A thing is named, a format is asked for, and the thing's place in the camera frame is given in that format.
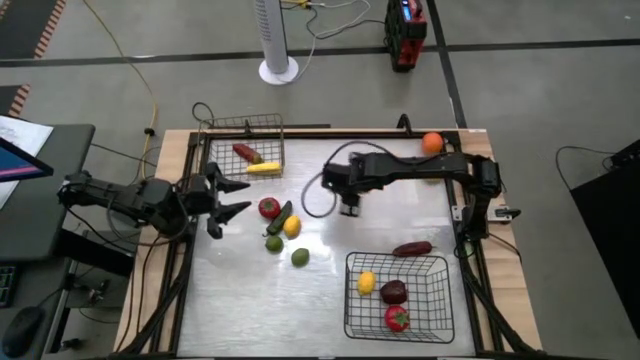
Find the table leg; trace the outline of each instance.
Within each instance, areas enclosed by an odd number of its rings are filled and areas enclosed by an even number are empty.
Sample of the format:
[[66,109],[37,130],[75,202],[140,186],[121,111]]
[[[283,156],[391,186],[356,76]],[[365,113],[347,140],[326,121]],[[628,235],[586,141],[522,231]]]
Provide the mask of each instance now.
[[60,230],[55,254],[121,276],[129,276],[131,269],[133,269],[132,257],[65,229]]

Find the black monitor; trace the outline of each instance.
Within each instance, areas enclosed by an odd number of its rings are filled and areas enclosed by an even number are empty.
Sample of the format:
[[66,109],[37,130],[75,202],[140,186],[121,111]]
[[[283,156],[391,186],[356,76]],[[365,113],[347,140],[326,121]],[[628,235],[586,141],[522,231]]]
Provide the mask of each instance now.
[[0,182],[53,175],[53,169],[0,137]]

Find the lime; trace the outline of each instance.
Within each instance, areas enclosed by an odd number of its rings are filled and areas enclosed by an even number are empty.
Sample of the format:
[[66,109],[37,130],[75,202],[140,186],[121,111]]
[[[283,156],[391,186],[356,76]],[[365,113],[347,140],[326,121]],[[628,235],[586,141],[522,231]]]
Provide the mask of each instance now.
[[305,266],[309,262],[309,250],[301,248],[291,254],[293,266]]
[[284,243],[282,242],[280,236],[269,236],[264,246],[271,252],[280,252],[284,247]]

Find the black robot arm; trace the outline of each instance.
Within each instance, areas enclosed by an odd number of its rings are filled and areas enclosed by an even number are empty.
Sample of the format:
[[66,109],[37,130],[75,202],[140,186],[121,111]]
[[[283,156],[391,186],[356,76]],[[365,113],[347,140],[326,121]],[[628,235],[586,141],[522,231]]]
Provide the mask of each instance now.
[[89,172],[82,171],[65,179],[58,193],[65,207],[102,206],[130,217],[139,225],[152,225],[164,237],[180,235],[189,216],[208,213],[211,216],[207,231],[214,239],[220,239],[220,224],[226,224],[251,204],[249,201],[220,204],[219,191],[238,191],[249,184],[225,178],[214,162],[207,165],[205,175],[183,179],[186,183],[181,192],[174,184],[155,178],[125,186],[94,179]]
[[452,179],[474,199],[463,211],[463,233],[472,239],[487,237],[487,210],[500,195],[498,164],[489,158],[464,153],[442,153],[431,157],[398,158],[391,153],[351,153],[349,165],[327,163],[322,186],[340,195],[340,212],[359,215],[360,194],[382,190],[402,179]]

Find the wire basket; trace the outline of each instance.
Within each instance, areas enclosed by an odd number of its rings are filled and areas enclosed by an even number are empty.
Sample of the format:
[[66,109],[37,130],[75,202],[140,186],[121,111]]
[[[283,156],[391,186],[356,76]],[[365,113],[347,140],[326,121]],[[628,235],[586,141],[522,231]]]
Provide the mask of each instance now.
[[[396,257],[353,252],[347,255],[344,331],[353,339],[444,343],[453,341],[453,308],[447,261],[439,256]],[[371,271],[374,291],[358,293],[358,277]],[[384,322],[389,305],[380,288],[391,280],[404,282],[407,301],[400,304],[409,314],[409,327],[392,332]]]
[[233,135],[216,134],[211,141],[209,161],[215,161],[227,178],[241,181],[281,177],[282,174],[249,175],[252,165],[233,151],[234,144],[244,144],[257,151],[262,160],[277,162],[284,169],[284,126],[280,114],[259,114],[216,118],[210,129],[234,130]]

